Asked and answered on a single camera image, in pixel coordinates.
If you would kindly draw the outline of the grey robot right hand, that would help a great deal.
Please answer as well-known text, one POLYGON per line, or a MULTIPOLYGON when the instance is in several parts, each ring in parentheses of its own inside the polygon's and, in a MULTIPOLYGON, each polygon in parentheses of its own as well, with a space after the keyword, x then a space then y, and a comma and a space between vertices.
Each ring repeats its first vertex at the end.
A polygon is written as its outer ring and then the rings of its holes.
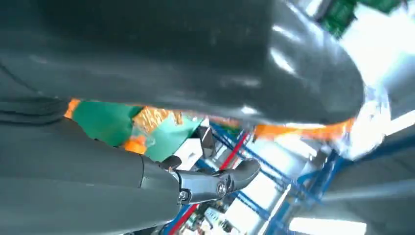
POLYGON ((260 171, 183 171, 95 141, 65 118, 72 98, 297 126, 353 118, 364 96, 348 53, 288 0, 3 0, 0 232, 156 227, 260 171))

